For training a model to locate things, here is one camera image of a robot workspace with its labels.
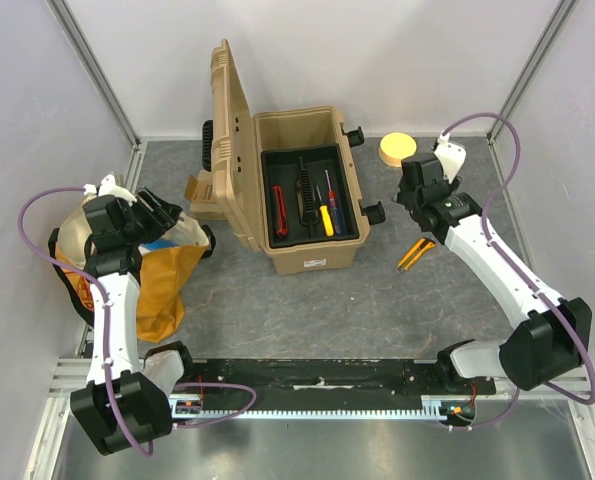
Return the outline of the tan plastic toolbox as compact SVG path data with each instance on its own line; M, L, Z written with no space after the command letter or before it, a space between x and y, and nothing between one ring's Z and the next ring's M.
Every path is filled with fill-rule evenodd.
M202 166L213 175L213 192L235 237L243 246L264 252L279 275L351 266L371 227L386 219L381 203L363 200L351 152L364 142L362 129L345 130L341 110L329 105L251 113L227 40L212 52L210 84L213 116L202 126ZM327 144L340 147L359 237L272 249L261 153Z

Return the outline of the red utility knife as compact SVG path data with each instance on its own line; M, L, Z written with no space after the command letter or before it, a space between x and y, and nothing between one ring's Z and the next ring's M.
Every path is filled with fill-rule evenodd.
M289 227L283 191L279 185L272 187L272 197L274 205L274 232L278 239L284 239L289 233Z

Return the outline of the black toolbox tray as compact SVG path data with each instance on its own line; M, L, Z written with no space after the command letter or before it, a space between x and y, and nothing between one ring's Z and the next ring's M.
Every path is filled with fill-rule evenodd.
M342 161L340 147L327 144L317 147L269 150L261 153L263 191L266 200L269 245L272 249L297 247L324 241L355 240L359 227L355 219L354 200ZM315 186L329 205L325 170L329 171L346 234L327 237L321 220ZM274 205L272 187L283 191L289 233L278 239L273 228Z

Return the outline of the yellow handle screwdriver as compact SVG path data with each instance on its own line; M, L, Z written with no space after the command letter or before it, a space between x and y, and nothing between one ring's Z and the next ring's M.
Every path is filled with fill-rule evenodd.
M333 227L332 218L331 218L328 206L323 201L321 190L318 185L315 186L315 191L317 194L319 212L320 212L321 220L322 220L322 223L324 226L325 235L327 237L332 237L335 234L335 230Z

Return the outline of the blue red handle screwdriver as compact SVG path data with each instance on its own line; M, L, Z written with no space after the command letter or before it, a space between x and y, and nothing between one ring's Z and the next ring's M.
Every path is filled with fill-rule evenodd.
M337 197L332 187L332 182L328 170L325 170L325 176L328 186L328 198L330 205L330 212L333 220L333 228L337 235L343 236L346 234L346 229L343 221L343 216L338 206Z

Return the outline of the yellow utility knife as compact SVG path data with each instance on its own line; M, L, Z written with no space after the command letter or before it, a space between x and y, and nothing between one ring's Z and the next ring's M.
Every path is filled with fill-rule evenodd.
M410 268L429 250L436 246L436 242L430 238L420 238L400 259L396 271L398 273L409 271Z

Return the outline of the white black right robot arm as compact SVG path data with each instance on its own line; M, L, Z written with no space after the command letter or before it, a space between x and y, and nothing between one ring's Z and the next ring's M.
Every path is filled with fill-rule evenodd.
M497 235L482 225L482 209L449 180L434 154L402 164L396 200L425 233L458 256L505 313L510 336L466 340L442 350L435 381L454 394L474 377L502 377L529 391L583 365L592 312L539 279Z

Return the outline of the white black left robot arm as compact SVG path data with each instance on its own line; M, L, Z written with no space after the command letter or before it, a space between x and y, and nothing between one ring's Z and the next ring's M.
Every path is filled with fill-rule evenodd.
M197 369L181 342L137 349L141 291L139 248L171 230L182 209L142 188L123 193L103 187L83 206L93 251L84 273L94 304L93 352L85 386L70 395L71 411L102 455L135 448L151 455L153 441L169 435L169 397L187 392Z

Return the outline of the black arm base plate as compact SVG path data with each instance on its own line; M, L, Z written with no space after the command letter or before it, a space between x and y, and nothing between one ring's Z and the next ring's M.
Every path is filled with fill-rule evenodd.
M406 396L493 395L492 379L451 379L434 361L412 359L195 359L182 382L214 382L264 389L395 391Z

